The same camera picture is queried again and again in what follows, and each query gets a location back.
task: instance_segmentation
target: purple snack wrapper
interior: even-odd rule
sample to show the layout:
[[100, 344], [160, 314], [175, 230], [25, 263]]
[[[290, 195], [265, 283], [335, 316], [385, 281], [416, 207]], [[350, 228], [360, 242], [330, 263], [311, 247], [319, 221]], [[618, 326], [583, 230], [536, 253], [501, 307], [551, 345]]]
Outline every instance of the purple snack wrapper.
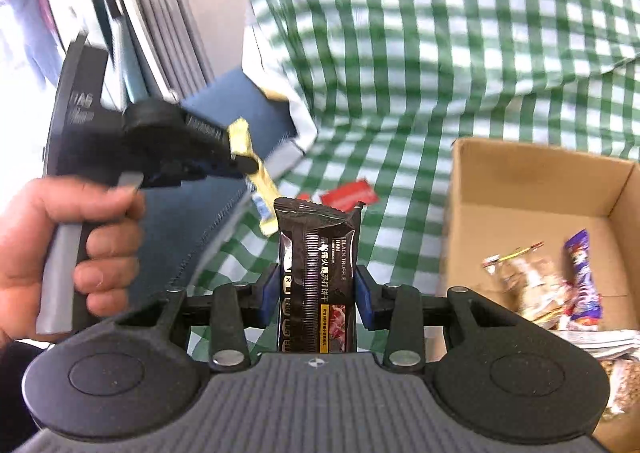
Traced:
[[582, 330], [597, 330], [602, 319], [600, 294], [591, 277], [589, 265], [589, 233], [586, 229], [572, 236], [564, 244], [574, 264], [577, 296], [570, 315], [570, 326]]

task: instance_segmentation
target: blue fabric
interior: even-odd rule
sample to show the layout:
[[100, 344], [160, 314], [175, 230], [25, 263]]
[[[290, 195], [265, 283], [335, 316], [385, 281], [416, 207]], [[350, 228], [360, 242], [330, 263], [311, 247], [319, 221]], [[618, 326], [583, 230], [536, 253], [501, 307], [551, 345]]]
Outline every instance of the blue fabric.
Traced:
[[[289, 105], [267, 100], [239, 68], [186, 100], [183, 106], [224, 126], [244, 117], [261, 158], [267, 157], [284, 138], [296, 134]], [[143, 222], [145, 243], [140, 250], [140, 275], [130, 289], [132, 303], [163, 289], [176, 276], [178, 283], [186, 285], [206, 243], [225, 222], [221, 213], [225, 208], [230, 211], [244, 191], [244, 181], [226, 178], [148, 190]]]

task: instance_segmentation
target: circular black cover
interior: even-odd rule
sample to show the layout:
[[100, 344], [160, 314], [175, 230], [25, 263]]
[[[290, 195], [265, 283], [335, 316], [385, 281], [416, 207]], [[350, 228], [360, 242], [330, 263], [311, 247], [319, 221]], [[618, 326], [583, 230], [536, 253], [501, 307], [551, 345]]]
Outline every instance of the circular black cover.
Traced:
[[598, 362], [546, 331], [482, 328], [439, 362], [434, 386], [460, 422], [517, 443], [555, 443], [598, 423], [609, 383]]
[[178, 347], [153, 346], [147, 337], [103, 335], [42, 354], [22, 382], [34, 419], [62, 435], [104, 440], [177, 417], [200, 385], [194, 363]]

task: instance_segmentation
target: black truffle ham soda cracker package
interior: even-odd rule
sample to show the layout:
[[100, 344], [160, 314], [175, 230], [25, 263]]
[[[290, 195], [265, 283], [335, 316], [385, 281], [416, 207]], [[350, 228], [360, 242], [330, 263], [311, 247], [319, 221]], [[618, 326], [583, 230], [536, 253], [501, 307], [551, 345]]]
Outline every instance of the black truffle ham soda cracker package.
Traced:
[[275, 201], [282, 276], [279, 351], [356, 351], [353, 271], [363, 206], [359, 202], [344, 213], [306, 200]]

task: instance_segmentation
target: hand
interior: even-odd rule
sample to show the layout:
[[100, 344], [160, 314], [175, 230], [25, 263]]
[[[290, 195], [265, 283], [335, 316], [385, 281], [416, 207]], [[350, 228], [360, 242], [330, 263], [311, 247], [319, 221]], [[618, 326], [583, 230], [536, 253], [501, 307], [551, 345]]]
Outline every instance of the hand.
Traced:
[[133, 188], [107, 189], [76, 178], [27, 184], [0, 216], [0, 346], [25, 338], [52, 340], [36, 335], [35, 322], [47, 249], [59, 223], [120, 220], [91, 232], [90, 259], [76, 266], [74, 283], [88, 295], [86, 305], [94, 315], [124, 310], [126, 289], [138, 274], [135, 253], [142, 230], [137, 221], [144, 211], [143, 195]]

